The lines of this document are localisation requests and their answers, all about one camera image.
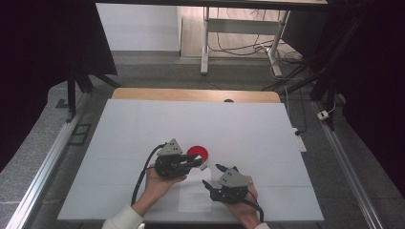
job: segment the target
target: white sleeve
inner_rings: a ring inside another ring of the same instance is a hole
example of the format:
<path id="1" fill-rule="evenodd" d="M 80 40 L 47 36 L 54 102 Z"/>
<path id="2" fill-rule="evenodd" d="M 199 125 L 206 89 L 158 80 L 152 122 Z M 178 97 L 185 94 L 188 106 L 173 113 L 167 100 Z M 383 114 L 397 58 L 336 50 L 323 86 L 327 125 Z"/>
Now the white sleeve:
<path id="1" fill-rule="evenodd" d="M 102 229 L 138 229 L 141 223 L 143 217 L 127 205 L 114 218 L 105 220 Z"/>
<path id="2" fill-rule="evenodd" d="M 270 229 L 269 227 L 268 227 L 268 225 L 267 225 L 267 223 L 262 223 L 262 224 L 259 224 L 257 227 L 255 227 L 254 229 Z"/>

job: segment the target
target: white board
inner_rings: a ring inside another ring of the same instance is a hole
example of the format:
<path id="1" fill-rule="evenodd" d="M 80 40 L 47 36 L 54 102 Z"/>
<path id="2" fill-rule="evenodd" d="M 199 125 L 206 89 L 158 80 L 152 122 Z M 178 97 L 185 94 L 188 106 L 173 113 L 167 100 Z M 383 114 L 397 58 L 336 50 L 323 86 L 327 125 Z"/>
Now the white board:
<path id="1" fill-rule="evenodd" d="M 235 222 L 198 182 L 204 177 L 218 186 L 216 163 L 253 177 L 265 221 L 323 220 L 283 104 L 119 99 L 108 101 L 58 219 L 115 216 L 130 203 L 150 152 L 172 138 L 184 152 L 195 145 L 207 149 L 208 170 L 193 169 L 193 177 L 160 199 L 146 221 Z"/>

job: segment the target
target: red disc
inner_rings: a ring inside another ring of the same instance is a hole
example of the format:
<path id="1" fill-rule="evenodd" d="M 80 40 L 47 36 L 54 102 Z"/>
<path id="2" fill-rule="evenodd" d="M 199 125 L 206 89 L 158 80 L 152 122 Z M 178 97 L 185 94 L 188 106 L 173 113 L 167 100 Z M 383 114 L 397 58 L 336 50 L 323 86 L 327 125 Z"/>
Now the red disc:
<path id="1" fill-rule="evenodd" d="M 208 151 L 203 146 L 193 146 L 187 151 L 188 155 L 200 155 L 204 161 L 208 160 Z"/>

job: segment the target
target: white wall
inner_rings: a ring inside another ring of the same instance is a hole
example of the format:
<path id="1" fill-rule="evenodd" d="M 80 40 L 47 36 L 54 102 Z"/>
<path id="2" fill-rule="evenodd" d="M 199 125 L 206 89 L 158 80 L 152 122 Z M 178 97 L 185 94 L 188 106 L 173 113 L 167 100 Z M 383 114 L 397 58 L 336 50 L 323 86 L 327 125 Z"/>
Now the white wall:
<path id="1" fill-rule="evenodd" d="M 179 7 L 96 4 L 110 50 L 179 51 Z"/>

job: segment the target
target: human hand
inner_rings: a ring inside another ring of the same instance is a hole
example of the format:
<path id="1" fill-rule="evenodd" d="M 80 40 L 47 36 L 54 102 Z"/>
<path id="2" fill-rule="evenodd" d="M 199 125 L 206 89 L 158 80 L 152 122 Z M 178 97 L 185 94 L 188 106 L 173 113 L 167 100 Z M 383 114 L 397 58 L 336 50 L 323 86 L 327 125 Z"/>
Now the human hand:
<path id="1" fill-rule="evenodd" d="M 169 191 L 173 184 L 181 182 L 187 178 L 187 176 L 177 177 L 174 179 L 161 177 L 156 172 L 154 166 L 155 164 L 151 164 L 147 169 L 145 189 L 137 202 L 132 205 L 132 208 L 142 217 L 149 210 L 149 208 L 151 208 Z"/>
<path id="2" fill-rule="evenodd" d="M 251 176 L 246 177 L 253 183 Z M 248 186 L 247 190 L 249 191 L 249 193 L 246 195 L 245 199 L 250 202 L 256 203 L 258 194 L 254 185 Z M 244 226 L 244 228 L 253 229 L 261 224 L 259 218 L 257 217 L 256 209 L 254 209 L 253 207 L 241 202 L 235 204 L 224 203 L 224 205 L 232 213 L 235 219 L 237 219 Z"/>

